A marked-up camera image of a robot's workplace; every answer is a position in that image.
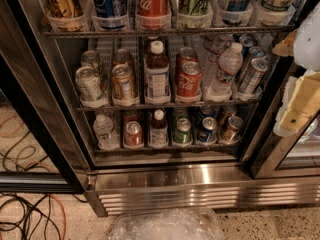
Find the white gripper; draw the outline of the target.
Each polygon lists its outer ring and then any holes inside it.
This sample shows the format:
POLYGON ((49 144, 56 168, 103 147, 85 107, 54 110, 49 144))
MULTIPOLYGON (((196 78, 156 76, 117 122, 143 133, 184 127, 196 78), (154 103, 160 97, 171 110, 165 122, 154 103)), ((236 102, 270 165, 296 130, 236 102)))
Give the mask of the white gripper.
POLYGON ((301 23, 275 45, 272 53, 294 55, 297 65, 307 70, 299 78, 290 76, 285 85, 273 132, 280 137, 298 133, 320 110, 320 2, 301 23))

